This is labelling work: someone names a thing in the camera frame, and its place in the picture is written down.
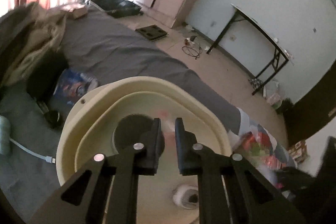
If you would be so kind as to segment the blue white checkered blanket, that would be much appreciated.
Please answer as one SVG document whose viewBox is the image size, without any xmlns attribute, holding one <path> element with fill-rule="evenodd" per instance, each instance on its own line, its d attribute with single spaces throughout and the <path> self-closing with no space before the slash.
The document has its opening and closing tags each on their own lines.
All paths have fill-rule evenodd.
<svg viewBox="0 0 336 224">
<path fill-rule="evenodd" d="M 297 163 L 290 153 L 266 129 L 252 120 L 239 109 L 240 125 L 238 133 L 228 132 L 232 151 L 241 154 L 263 174 L 273 186 L 282 191 L 289 200 L 294 194 L 285 190 L 276 178 L 276 171 L 285 167 L 297 168 Z"/>
</svg>

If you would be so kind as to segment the brown cardboard box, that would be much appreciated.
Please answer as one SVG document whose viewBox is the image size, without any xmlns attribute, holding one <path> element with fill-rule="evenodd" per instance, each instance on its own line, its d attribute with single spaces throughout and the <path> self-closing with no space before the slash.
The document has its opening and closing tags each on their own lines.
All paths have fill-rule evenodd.
<svg viewBox="0 0 336 224">
<path fill-rule="evenodd" d="M 289 148 L 289 154 L 297 164 L 303 163 L 308 157 L 306 140 L 300 140 Z"/>
</svg>

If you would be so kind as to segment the cream plastic basin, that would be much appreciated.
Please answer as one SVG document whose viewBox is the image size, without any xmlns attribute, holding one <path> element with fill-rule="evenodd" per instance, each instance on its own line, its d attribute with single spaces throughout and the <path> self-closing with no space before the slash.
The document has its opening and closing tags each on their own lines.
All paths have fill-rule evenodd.
<svg viewBox="0 0 336 224">
<path fill-rule="evenodd" d="M 177 85 L 155 77 L 129 77 L 87 93 L 70 111 L 56 152 L 56 172 L 64 184 L 97 153 L 112 156 L 124 144 L 134 144 L 126 128 L 146 129 L 167 110 L 173 120 L 182 118 L 186 131 L 215 153 L 228 156 L 231 146 L 221 121 L 206 106 Z M 176 146 L 165 145 L 154 176 L 138 180 L 138 223 L 198 223 L 199 210 L 173 202 L 175 194 L 188 194 L 197 186 L 195 176 L 182 176 Z"/>
</svg>

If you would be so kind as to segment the pink plastic bag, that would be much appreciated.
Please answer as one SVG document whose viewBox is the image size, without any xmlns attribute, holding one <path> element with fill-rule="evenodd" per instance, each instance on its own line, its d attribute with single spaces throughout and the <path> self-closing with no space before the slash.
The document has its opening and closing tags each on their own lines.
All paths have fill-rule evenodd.
<svg viewBox="0 0 336 224">
<path fill-rule="evenodd" d="M 282 98 L 280 94 L 273 93 L 266 99 L 267 103 L 270 104 L 275 110 L 278 109 L 282 104 Z"/>
</svg>

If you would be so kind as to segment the dark door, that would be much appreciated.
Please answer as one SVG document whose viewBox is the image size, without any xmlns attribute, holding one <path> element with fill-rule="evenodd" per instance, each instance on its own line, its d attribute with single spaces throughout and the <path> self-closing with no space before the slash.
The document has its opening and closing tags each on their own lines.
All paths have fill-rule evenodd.
<svg viewBox="0 0 336 224">
<path fill-rule="evenodd" d="M 335 80 L 333 64 L 305 96 L 283 112 L 289 146 L 311 137 L 335 117 Z"/>
</svg>

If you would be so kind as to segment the blue printed package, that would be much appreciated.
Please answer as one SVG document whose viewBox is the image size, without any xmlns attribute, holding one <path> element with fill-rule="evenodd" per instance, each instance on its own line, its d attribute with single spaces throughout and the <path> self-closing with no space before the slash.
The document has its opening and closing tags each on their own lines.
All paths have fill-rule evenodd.
<svg viewBox="0 0 336 224">
<path fill-rule="evenodd" d="M 61 73 L 53 97 L 73 106 L 84 95 L 97 87 L 99 87 L 99 82 L 96 78 L 68 68 Z"/>
</svg>

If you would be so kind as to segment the grey bed sheet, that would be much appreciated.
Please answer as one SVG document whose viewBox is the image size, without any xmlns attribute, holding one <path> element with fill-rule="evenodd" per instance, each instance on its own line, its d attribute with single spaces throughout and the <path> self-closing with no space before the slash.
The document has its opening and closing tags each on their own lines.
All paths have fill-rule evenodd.
<svg viewBox="0 0 336 224">
<path fill-rule="evenodd" d="M 102 85 L 134 76 L 170 81 L 211 110 L 228 131 L 239 131 L 238 108 L 186 64 L 98 10 L 90 9 L 84 18 L 67 22 L 62 47 L 70 67 L 96 78 Z M 24 84 L 1 92 L 1 114 L 10 121 L 15 140 L 43 155 L 56 152 L 60 132 L 49 128 Z M 24 221 L 29 221 L 58 187 L 54 165 L 17 147 L 9 156 L 1 157 L 1 190 Z"/>
</svg>

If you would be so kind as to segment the olive jacket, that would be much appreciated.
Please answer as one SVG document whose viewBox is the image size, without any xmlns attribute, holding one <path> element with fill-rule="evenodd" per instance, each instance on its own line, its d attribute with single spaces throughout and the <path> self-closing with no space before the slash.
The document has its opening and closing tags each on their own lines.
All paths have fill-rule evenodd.
<svg viewBox="0 0 336 224">
<path fill-rule="evenodd" d="M 66 20 L 62 9 L 44 9 L 38 2 L 1 16 L 1 87 L 28 79 L 47 53 L 59 50 Z"/>
</svg>

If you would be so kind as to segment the black foam tray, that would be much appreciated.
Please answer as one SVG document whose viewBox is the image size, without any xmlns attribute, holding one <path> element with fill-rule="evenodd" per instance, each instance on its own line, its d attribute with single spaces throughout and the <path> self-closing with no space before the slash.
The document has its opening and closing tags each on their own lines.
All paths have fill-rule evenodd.
<svg viewBox="0 0 336 224">
<path fill-rule="evenodd" d="M 144 38 L 151 42 L 167 37 L 167 32 L 155 24 L 151 26 L 137 28 L 135 29 L 135 32 L 138 32 Z"/>
</svg>

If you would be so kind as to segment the black folding table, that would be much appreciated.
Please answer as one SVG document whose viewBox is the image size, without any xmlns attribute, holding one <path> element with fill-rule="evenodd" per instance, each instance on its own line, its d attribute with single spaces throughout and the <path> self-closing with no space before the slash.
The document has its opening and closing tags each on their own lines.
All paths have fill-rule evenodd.
<svg viewBox="0 0 336 224">
<path fill-rule="evenodd" d="M 231 7 L 234 12 L 230 20 L 206 53 L 219 48 L 237 61 L 249 74 L 255 95 L 291 61 L 291 56 L 254 18 L 234 4 Z"/>
</svg>

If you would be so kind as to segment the black case on floor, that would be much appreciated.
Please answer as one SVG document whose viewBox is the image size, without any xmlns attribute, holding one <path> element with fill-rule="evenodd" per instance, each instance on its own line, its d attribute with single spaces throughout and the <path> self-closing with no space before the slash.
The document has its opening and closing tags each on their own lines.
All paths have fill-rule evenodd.
<svg viewBox="0 0 336 224">
<path fill-rule="evenodd" d="M 128 0 L 80 0 L 82 3 L 95 5 L 101 11 L 114 18 L 141 15 L 141 6 Z"/>
</svg>

